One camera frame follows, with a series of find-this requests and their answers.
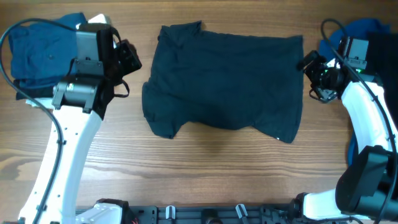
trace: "folded blue cloth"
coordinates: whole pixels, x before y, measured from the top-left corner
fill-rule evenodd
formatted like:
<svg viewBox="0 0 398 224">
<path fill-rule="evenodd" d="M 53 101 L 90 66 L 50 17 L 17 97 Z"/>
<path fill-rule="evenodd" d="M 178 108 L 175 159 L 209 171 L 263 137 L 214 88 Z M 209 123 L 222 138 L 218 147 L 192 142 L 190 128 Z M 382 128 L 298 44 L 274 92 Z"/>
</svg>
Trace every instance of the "folded blue cloth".
<svg viewBox="0 0 398 224">
<path fill-rule="evenodd" d="M 74 13 L 56 21 L 75 28 L 86 18 L 83 13 Z M 76 33 L 44 22 L 11 30 L 9 45 L 11 75 L 20 80 L 21 88 L 54 86 L 67 74 L 70 60 L 77 56 Z"/>
<path fill-rule="evenodd" d="M 345 26 L 345 29 L 349 36 L 364 40 L 368 39 L 369 32 L 390 33 L 390 25 L 383 25 L 378 19 L 359 19 Z M 341 38 L 343 38 L 343 31 L 338 30 L 329 37 L 329 40 L 337 49 Z M 319 44 L 319 54 L 325 56 L 327 61 L 335 57 L 324 40 L 321 40 Z"/>
</svg>

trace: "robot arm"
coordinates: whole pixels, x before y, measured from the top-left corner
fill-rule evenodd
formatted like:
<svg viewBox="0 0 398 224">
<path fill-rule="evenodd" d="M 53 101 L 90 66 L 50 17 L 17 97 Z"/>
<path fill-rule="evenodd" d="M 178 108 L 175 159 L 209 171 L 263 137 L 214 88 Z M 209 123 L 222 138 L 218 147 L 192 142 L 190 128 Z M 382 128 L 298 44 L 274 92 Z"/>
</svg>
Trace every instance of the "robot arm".
<svg viewBox="0 0 398 224">
<path fill-rule="evenodd" d="M 113 35 L 119 39 L 114 48 Z M 135 48 L 120 41 L 117 30 L 108 24 L 82 24 L 76 32 L 78 56 L 73 62 L 76 75 L 67 75 L 53 90 L 53 115 L 62 127 L 63 150 L 53 186 L 47 197 L 39 223 L 86 223 L 76 220 L 76 196 L 91 142 L 99 130 L 106 107 L 113 99 L 114 86 L 122 77 L 141 68 Z M 38 212 L 51 175 L 56 166 L 57 130 L 52 125 L 46 156 L 30 196 L 19 214 L 19 220 L 32 223 Z M 106 203 L 88 213 L 90 220 L 101 217 L 105 223 L 122 220 L 123 205 Z"/>
<path fill-rule="evenodd" d="M 394 124 L 384 102 L 384 90 L 376 83 L 367 82 L 383 105 L 390 124 Z M 391 142 L 379 109 L 369 93 L 358 82 L 350 82 L 345 88 L 342 103 L 348 110 L 358 140 L 359 156 L 341 176 L 336 189 L 307 194 L 303 200 L 303 215 L 320 220 L 345 218 L 360 214 L 357 218 L 376 218 L 391 184 L 384 171 L 391 173 Z M 391 200 L 385 219 L 397 220 L 398 201 Z"/>
</svg>

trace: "fabric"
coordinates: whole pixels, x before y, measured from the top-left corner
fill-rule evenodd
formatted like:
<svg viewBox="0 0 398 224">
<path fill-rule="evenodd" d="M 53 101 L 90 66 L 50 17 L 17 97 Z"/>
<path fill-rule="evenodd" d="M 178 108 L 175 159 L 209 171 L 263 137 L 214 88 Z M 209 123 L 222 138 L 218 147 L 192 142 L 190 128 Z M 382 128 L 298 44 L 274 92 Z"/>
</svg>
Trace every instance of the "fabric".
<svg viewBox="0 0 398 224">
<path fill-rule="evenodd" d="M 154 134 L 173 138 L 188 121 L 253 126 L 292 142 L 300 125 L 303 39 L 217 34 L 201 22 L 163 26 L 142 109 Z"/>
<path fill-rule="evenodd" d="M 53 87 L 42 87 L 42 88 L 24 88 L 20 86 L 20 80 L 14 80 L 14 85 L 20 88 L 24 93 L 28 94 L 32 98 L 52 98 Z M 26 97 L 17 93 L 16 100 L 23 100 Z"/>
<path fill-rule="evenodd" d="M 349 36 L 364 40 L 368 39 L 370 32 L 390 33 L 390 25 L 383 25 L 378 19 L 359 19 L 345 26 L 345 29 Z M 335 49 L 338 48 L 341 38 L 343 38 L 343 31 L 341 30 L 335 31 L 329 37 Z M 324 40 L 321 40 L 319 44 L 319 54 L 325 56 L 327 61 L 335 57 Z"/>
<path fill-rule="evenodd" d="M 74 13 L 57 22 L 75 28 L 86 18 L 83 13 Z M 76 34 L 43 22 L 13 29 L 9 45 L 11 75 L 24 89 L 52 88 L 68 72 L 70 60 L 77 56 Z"/>
<path fill-rule="evenodd" d="M 366 70 L 376 72 L 383 83 L 384 99 L 398 127 L 398 34 L 369 33 Z"/>
</svg>

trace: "navy t-shirt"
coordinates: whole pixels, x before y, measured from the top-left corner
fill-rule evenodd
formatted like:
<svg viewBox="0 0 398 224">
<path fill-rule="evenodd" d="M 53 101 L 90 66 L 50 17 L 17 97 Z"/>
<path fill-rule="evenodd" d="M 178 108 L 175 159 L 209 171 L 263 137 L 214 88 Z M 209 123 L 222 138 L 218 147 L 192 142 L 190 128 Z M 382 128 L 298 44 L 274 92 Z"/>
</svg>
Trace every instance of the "navy t-shirt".
<svg viewBox="0 0 398 224">
<path fill-rule="evenodd" d="M 154 134 L 173 138 L 188 121 L 253 126 L 292 142 L 302 114 L 302 36 L 217 34 L 201 22 L 163 26 L 142 109 Z"/>
</svg>

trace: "wood grain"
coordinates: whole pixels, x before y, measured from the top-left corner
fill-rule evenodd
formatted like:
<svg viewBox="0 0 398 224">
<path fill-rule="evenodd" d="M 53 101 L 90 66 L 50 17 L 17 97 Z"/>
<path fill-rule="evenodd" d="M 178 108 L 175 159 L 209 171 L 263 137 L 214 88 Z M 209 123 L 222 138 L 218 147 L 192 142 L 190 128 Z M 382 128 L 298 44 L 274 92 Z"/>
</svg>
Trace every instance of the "wood grain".
<svg viewBox="0 0 398 224">
<path fill-rule="evenodd" d="M 80 184 L 80 207 L 99 198 L 124 199 L 132 205 L 288 202 L 301 192 L 334 188 L 346 169 L 352 134 L 349 116 L 339 101 L 323 105 L 310 99 L 306 78 L 302 122 L 292 144 L 253 128 L 228 131 L 194 123 L 184 125 L 173 140 L 153 135 L 142 114 L 141 87 L 150 75 L 161 25 L 202 20 L 205 29 L 214 32 L 302 34 L 306 53 L 317 48 L 319 25 L 327 17 L 345 23 L 377 17 L 392 24 L 393 30 L 398 28 L 397 1 L 0 2 L 1 32 L 28 17 L 53 19 L 84 12 L 90 18 L 105 13 L 142 60 L 143 68 L 126 77 L 130 97 L 111 102 L 91 145 Z M 328 26 L 327 32 L 335 29 Z M 2 52 L 9 72 L 7 44 Z M 51 124 L 38 109 L 15 101 L 4 80 L 0 108 L 0 220 L 15 220 L 33 187 Z"/>
</svg>

